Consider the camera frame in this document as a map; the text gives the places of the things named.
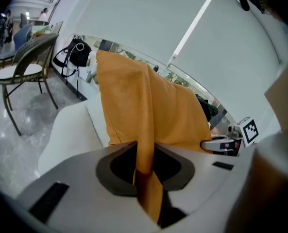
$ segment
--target orange cloth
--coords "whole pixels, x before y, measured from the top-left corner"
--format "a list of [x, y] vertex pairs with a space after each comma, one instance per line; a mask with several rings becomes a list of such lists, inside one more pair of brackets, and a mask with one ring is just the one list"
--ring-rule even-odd
[[157, 222], [163, 192], [152, 170], [154, 143], [204, 152], [200, 142], [211, 140], [205, 114], [192, 90], [146, 63], [100, 50], [96, 59], [109, 144], [137, 141], [138, 201]]

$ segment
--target black bag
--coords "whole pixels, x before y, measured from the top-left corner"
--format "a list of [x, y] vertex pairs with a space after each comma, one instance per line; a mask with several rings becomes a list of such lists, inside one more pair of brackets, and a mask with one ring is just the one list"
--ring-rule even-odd
[[[61, 52], [66, 53], [66, 57], [64, 62], [59, 61], [56, 56]], [[87, 59], [91, 52], [90, 46], [84, 42], [83, 40], [74, 38], [71, 43], [64, 49], [60, 50], [55, 57], [53, 58], [53, 62], [62, 68], [62, 77], [68, 78], [75, 74], [76, 71], [79, 71], [79, 67], [85, 67], [87, 63]], [[72, 62], [77, 68], [73, 70], [70, 75], [64, 75], [64, 67], [67, 67], [68, 60]]]

